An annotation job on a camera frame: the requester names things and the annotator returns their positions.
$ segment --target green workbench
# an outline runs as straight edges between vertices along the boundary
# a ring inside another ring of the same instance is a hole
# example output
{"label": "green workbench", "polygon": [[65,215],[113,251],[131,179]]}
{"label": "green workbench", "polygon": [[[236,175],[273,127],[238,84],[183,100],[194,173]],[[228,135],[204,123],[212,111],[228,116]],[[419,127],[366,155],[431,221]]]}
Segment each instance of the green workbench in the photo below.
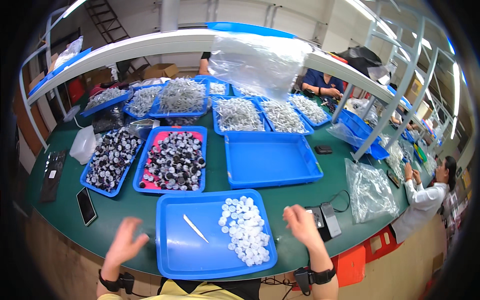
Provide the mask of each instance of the green workbench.
{"label": "green workbench", "polygon": [[[88,126],[91,118],[78,116],[78,122],[82,126]],[[195,125],[204,126],[208,129],[207,151],[206,151],[206,187],[204,192],[215,192],[230,190],[227,179],[227,165],[225,157],[224,138],[213,130],[212,113],[209,112],[201,117]],[[259,188],[257,191],[262,195],[266,208],[268,221],[272,230],[272,239],[275,242],[278,261],[276,265],[268,270],[247,274],[243,276],[230,277],[228,280],[252,279],[258,277],[272,276],[295,270],[306,266],[308,253],[306,248],[298,242],[289,229],[285,229],[286,223],[282,220],[283,208],[287,205],[300,204],[302,206],[315,206],[322,202],[329,201],[334,194],[340,190],[347,190],[344,158],[352,158],[352,148],[349,144],[333,137],[326,129],[330,124],[324,124],[314,134],[307,135],[306,139],[313,149],[319,144],[327,144],[332,147],[330,155],[315,156],[322,167],[324,177],[317,182],[283,186]],[[57,193],[57,200],[51,203],[39,203],[39,195],[42,187],[44,166],[48,153],[70,149],[76,136],[78,128],[73,121],[59,124],[47,140],[50,144],[46,154],[41,151],[35,166],[32,170],[27,184],[26,199],[32,206],[59,232],[71,239],[85,249],[101,257],[105,257],[113,237],[122,219],[126,216],[135,216],[143,220],[141,232],[149,234],[151,242],[148,243],[140,253],[133,259],[127,261],[124,266],[138,271],[160,275],[156,262],[155,246],[155,211],[156,202],[160,195],[138,193],[133,189],[132,180],[137,169],[138,158],[135,159],[123,186],[116,197],[108,198],[94,191],[90,196],[97,213],[97,219],[88,227],[83,223],[80,210],[76,201],[76,194],[83,188],[79,178],[84,169],[73,157],[67,155],[60,185]],[[387,126],[384,133],[392,135],[394,129]],[[361,162],[371,162],[375,168],[387,170],[385,162],[378,162],[370,155],[365,155]],[[424,185],[431,181],[432,177],[422,170],[422,182]],[[407,206],[405,189],[397,188],[390,182],[395,199],[400,204],[400,211],[403,212]],[[346,207],[347,196],[341,193],[333,202],[333,207],[343,210]],[[325,243],[329,255],[335,256],[348,250],[389,224],[394,218],[390,215],[363,223],[353,224],[352,211],[349,208],[343,213],[336,213],[342,234]]]}

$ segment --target orange stool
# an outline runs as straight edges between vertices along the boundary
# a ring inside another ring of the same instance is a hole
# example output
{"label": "orange stool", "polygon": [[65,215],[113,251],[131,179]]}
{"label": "orange stool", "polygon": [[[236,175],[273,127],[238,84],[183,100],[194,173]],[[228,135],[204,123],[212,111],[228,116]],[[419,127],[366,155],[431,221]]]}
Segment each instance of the orange stool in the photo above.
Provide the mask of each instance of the orange stool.
{"label": "orange stool", "polygon": [[[385,241],[385,233],[388,234],[388,239],[389,239],[388,244]],[[372,246],[370,245],[370,239],[376,236],[380,237],[380,241],[382,242],[382,247],[377,251],[375,251],[375,253],[372,253]],[[363,242],[363,246],[365,246],[365,251],[366,251],[365,263],[369,263],[371,261],[379,259],[384,255],[389,254],[396,248],[400,247],[402,243],[403,242],[401,242],[400,244],[396,243],[396,239],[393,237],[392,232],[390,231],[390,228],[386,226],[385,228],[377,232],[375,235],[368,238],[365,242]]]}
{"label": "orange stool", "polygon": [[[362,244],[332,257],[332,262],[339,288],[359,283],[365,277],[365,247]],[[300,290],[300,287],[295,285],[292,290]]]}

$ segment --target white shelf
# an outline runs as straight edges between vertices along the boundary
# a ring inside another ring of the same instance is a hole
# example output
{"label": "white shelf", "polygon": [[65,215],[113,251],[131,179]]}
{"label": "white shelf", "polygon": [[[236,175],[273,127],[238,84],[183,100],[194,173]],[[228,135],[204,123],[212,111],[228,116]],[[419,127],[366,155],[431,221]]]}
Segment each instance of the white shelf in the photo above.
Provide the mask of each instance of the white shelf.
{"label": "white shelf", "polygon": [[[117,43],[105,45],[90,52],[82,59],[65,68],[65,70],[57,76],[48,80],[28,98],[28,104],[34,104],[42,95],[65,81],[107,64],[156,54],[210,51],[216,32],[217,31],[210,29],[183,29],[173,32],[136,36]],[[380,84],[374,82],[351,66],[322,52],[316,51],[310,53],[305,61],[305,66],[325,72],[349,82],[354,86],[358,86],[386,103],[390,103],[394,97],[390,91]],[[418,118],[414,117],[413,119],[423,127]]]}

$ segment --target wooden floor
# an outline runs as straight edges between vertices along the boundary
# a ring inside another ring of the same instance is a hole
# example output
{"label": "wooden floor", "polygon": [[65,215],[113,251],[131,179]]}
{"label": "wooden floor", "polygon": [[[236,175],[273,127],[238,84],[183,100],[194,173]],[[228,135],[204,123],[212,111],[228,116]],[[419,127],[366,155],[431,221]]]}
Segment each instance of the wooden floor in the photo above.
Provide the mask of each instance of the wooden floor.
{"label": "wooden floor", "polygon": [[[40,271],[61,299],[93,300],[103,259],[71,242],[33,212],[24,224],[25,238]],[[340,299],[417,299],[432,274],[433,258],[445,254],[445,230],[436,215],[394,252],[366,265],[362,282],[340,289]],[[135,276],[133,291],[155,296],[161,277],[124,268]],[[276,276],[282,281],[283,275]],[[262,285],[260,300],[281,300],[289,288]],[[141,299],[123,294],[125,300]],[[311,298],[290,292],[287,299]]]}

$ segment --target worker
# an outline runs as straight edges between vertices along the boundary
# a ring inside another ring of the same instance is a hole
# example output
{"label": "worker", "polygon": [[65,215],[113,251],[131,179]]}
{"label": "worker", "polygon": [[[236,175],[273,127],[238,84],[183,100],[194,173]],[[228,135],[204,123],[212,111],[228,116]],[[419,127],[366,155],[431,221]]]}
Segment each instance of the worker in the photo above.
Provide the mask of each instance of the worker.
{"label": "worker", "polygon": [[343,95],[342,80],[313,69],[307,70],[301,87],[302,90],[311,89],[318,96],[340,99]]}
{"label": "worker", "polygon": [[[455,188],[455,172],[455,159],[451,156],[445,157],[435,170],[437,182],[432,187],[423,189],[420,173],[412,170],[410,163],[405,164],[405,190],[410,206],[397,220],[389,224],[397,244],[433,218],[448,193]],[[416,188],[413,186],[412,178],[417,183]]]}
{"label": "worker", "polygon": [[[402,112],[405,111],[405,109],[403,107],[401,107],[400,105],[398,106],[399,110],[401,110]],[[397,112],[397,110],[394,110],[393,113],[392,113],[392,116],[390,117],[390,121],[395,124],[395,126],[398,128],[398,126],[400,126],[402,123],[403,123],[403,118],[402,116],[400,115],[399,112]],[[408,124],[407,124],[407,129],[408,130],[412,130],[414,129],[413,127],[413,121],[410,121]]]}
{"label": "worker", "polygon": [[204,52],[202,54],[202,58],[200,58],[200,68],[198,69],[199,75],[210,75],[210,72],[208,71],[208,60],[211,55],[211,52]]}
{"label": "worker", "polygon": [[[286,207],[283,219],[288,222],[287,228],[308,249],[311,269],[314,272],[332,272],[333,263],[330,260],[324,242],[318,233],[313,215],[307,213],[300,205]],[[142,221],[134,217],[126,217],[120,223],[110,249],[105,256],[99,275],[106,285],[99,279],[96,289],[98,300],[122,300],[120,291],[109,291],[106,286],[116,284],[120,274],[120,265],[134,258],[140,249],[148,242],[146,234],[139,235],[133,240],[134,232]],[[260,279],[243,281],[226,281],[206,283],[202,281],[171,280],[163,278],[158,291],[159,296],[149,297],[149,300],[259,300]],[[312,284],[314,300],[338,297],[338,280],[336,275],[321,285]]]}

